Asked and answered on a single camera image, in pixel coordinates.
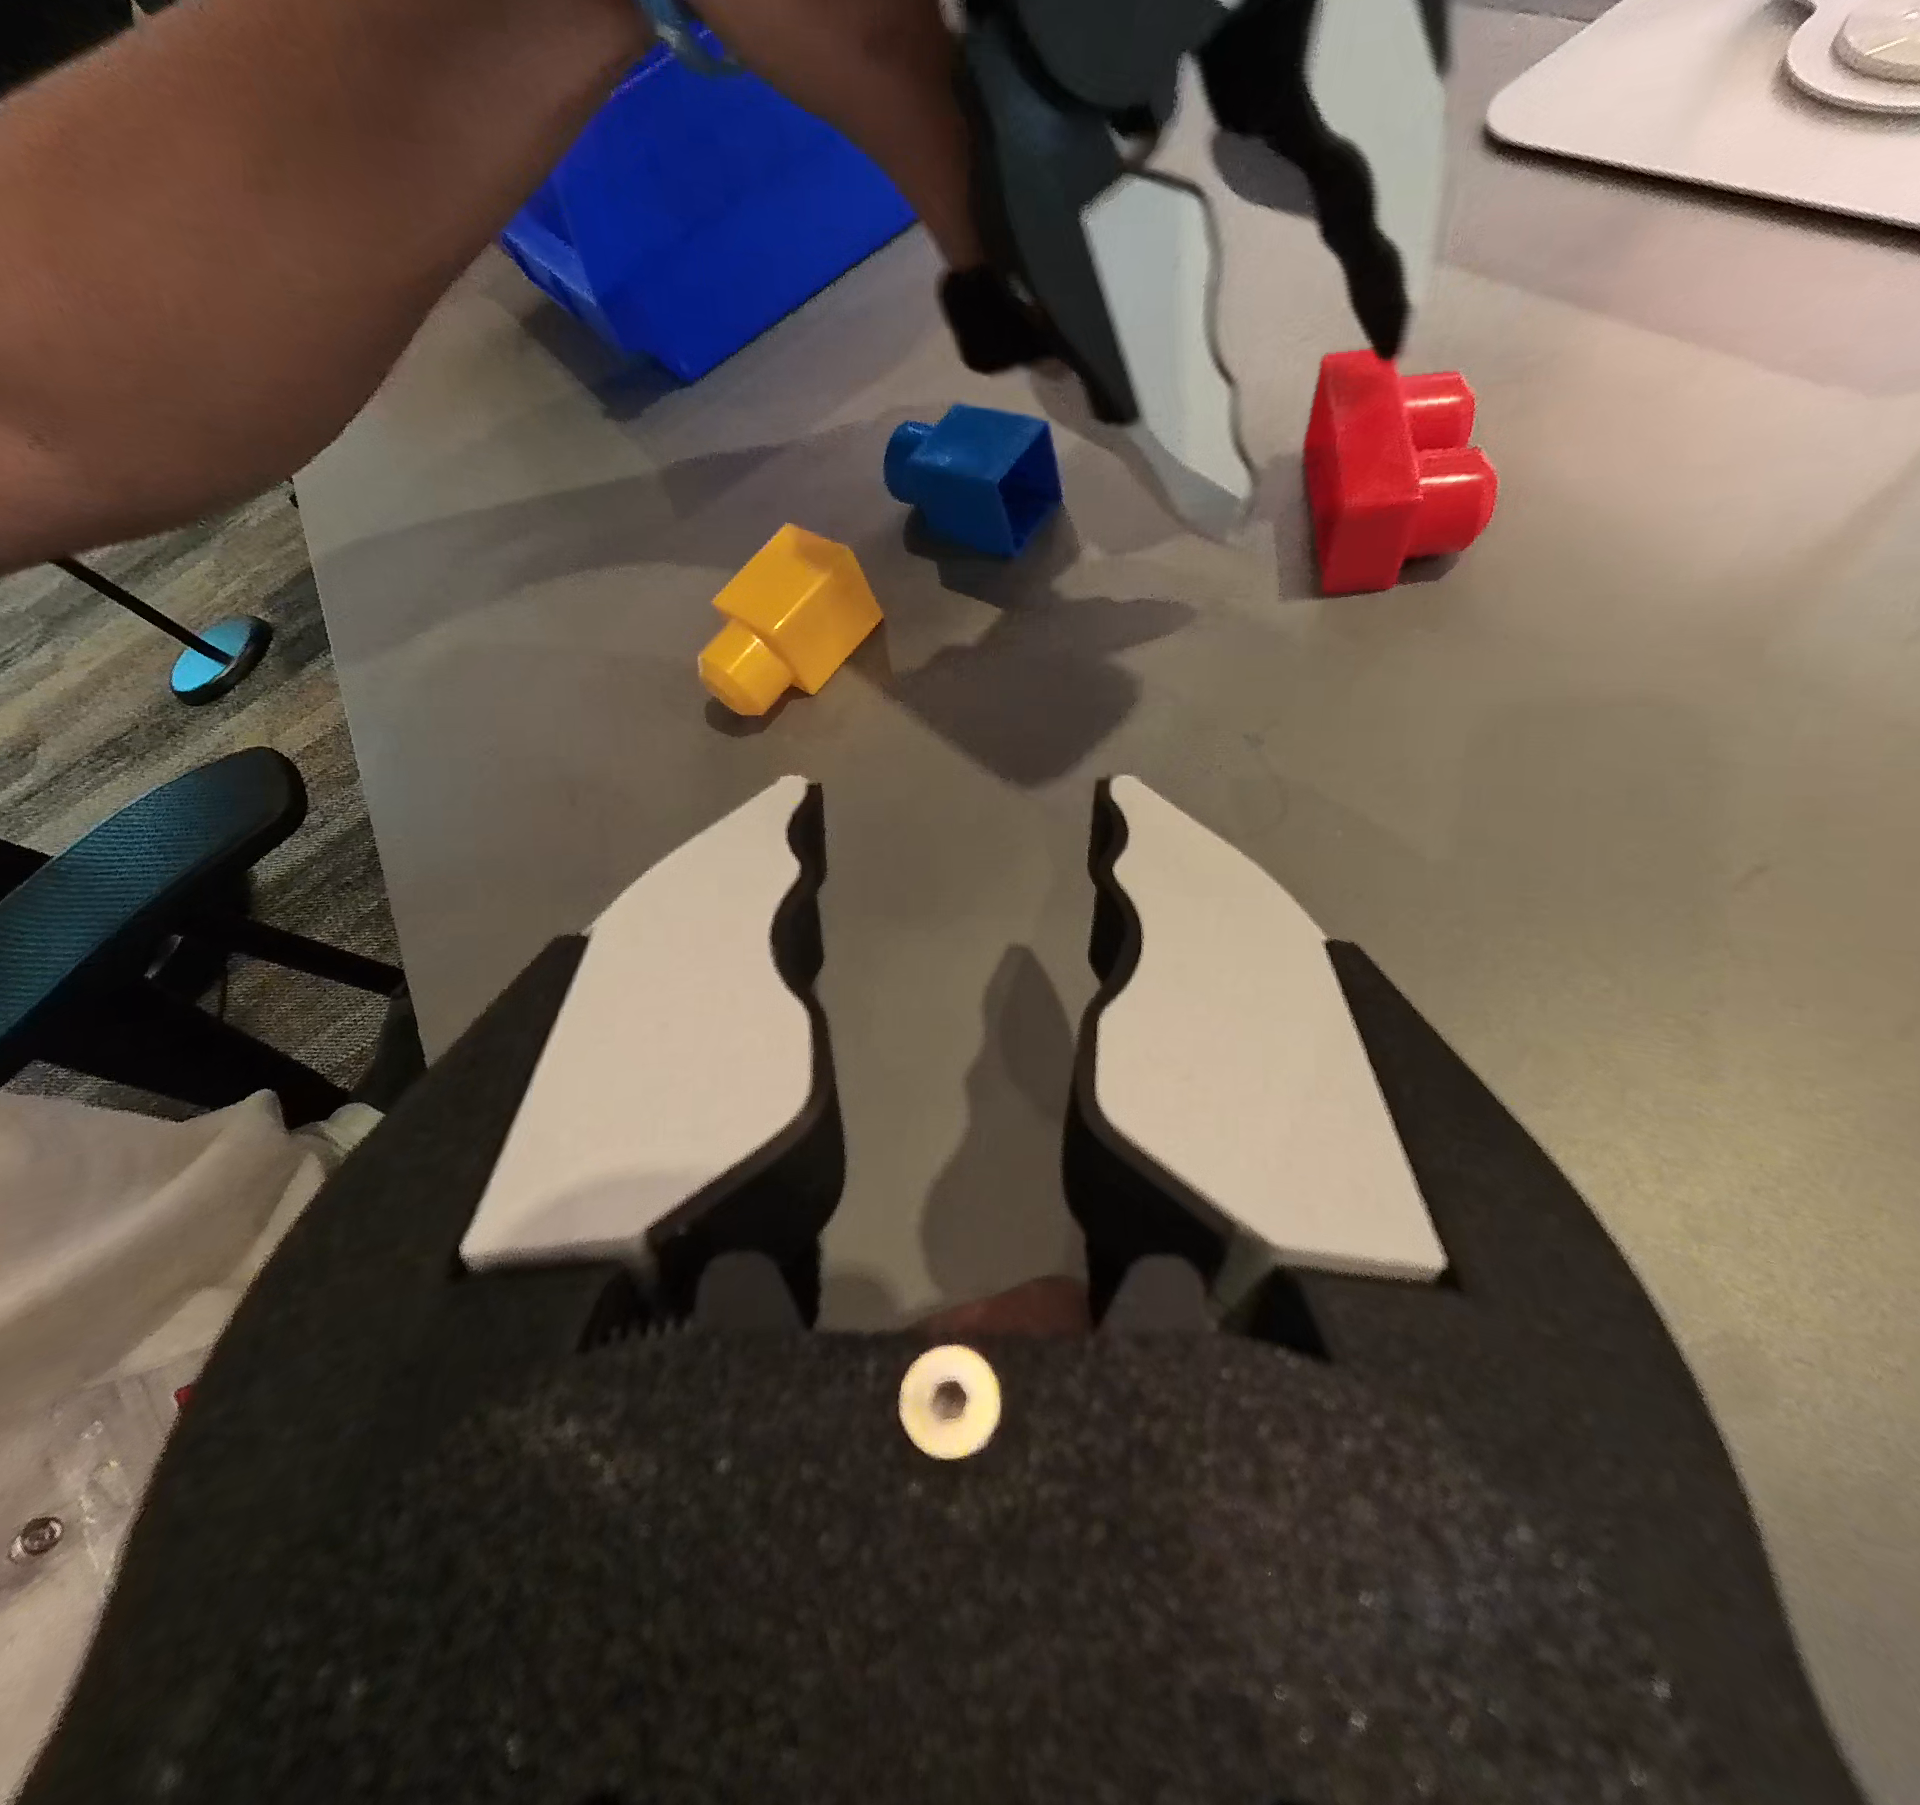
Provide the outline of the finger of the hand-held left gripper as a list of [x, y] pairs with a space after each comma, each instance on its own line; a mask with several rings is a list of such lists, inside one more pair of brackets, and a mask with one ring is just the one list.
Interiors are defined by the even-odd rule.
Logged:
[[1358, 328], [1396, 361], [1442, 231], [1450, 0], [1242, 0], [1197, 67], [1218, 128], [1299, 172]]
[[1081, 215], [1136, 415], [1124, 435], [1173, 512], [1244, 512], [1255, 473], [1218, 344], [1219, 241], [1195, 187], [1136, 171]]

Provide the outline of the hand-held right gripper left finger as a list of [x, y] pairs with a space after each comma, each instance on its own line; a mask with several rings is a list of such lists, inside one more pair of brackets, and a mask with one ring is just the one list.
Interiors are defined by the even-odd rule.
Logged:
[[657, 1316], [753, 1260], [801, 1330], [847, 1184], [818, 1000], [822, 784], [779, 777], [629, 882], [578, 965], [477, 1198], [470, 1276], [615, 1268]]

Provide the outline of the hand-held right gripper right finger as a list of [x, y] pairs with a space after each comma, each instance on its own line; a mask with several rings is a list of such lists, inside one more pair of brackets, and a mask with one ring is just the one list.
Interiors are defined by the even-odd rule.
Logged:
[[1440, 1286], [1442, 1238], [1303, 904], [1133, 775], [1094, 786], [1088, 877], [1061, 1184], [1092, 1319], [1147, 1263], [1208, 1303], [1242, 1248], [1284, 1273]]

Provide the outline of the blue single-stud toy block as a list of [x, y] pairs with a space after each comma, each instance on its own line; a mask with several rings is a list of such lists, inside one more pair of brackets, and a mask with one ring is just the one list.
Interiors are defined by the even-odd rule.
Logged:
[[956, 402], [936, 422], [904, 420], [882, 453], [884, 489], [942, 544], [1009, 563], [1061, 511], [1046, 420]]

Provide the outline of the red two-stud toy block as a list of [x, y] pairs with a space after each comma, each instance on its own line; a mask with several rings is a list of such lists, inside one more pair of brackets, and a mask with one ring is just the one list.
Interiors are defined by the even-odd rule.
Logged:
[[1302, 462], [1320, 594], [1386, 593], [1409, 564], [1472, 549], [1500, 479], [1473, 443], [1470, 381], [1369, 351], [1329, 353], [1318, 370]]

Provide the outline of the blue plastic bin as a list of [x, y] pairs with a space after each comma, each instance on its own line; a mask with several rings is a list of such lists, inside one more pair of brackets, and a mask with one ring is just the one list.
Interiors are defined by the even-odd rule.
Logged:
[[497, 234], [612, 353], [693, 382], [915, 222], [847, 139], [656, 46]]

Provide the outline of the yellow single-stud toy block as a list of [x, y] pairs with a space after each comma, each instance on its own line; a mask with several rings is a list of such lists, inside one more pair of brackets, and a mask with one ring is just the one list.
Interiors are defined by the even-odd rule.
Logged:
[[696, 660], [700, 685], [741, 719], [791, 691], [813, 694], [873, 636], [884, 613], [847, 544], [784, 522], [712, 596], [719, 628]]

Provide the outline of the person's left forearm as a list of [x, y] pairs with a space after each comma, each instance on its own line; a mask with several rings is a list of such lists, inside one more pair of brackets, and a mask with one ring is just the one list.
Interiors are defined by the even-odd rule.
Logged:
[[4, 571], [352, 420], [648, 36], [634, 0], [183, 0], [4, 103]]

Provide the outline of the black chair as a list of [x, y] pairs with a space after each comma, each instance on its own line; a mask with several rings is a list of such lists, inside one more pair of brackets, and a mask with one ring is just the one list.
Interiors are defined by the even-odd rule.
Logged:
[[4, 846], [2, 1082], [77, 1074], [196, 1112], [258, 1093], [289, 1126], [353, 1095], [206, 1011], [248, 959], [399, 1001], [399, 968], [262, 923], [251, 870], [308, 817], [296, 764], [267, 747], [204, 762], [56, 854]]

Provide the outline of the black floor stand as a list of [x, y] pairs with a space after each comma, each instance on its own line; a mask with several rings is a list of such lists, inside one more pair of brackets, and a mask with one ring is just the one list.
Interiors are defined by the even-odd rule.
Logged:
[[196, 631], [75, 559], [62, 557], [52, 564], [176, 643], [168, 691], [183, 706], [207, 706], [225, 699], [273, 646], [275, 628], [264, 618], [228, 616]]

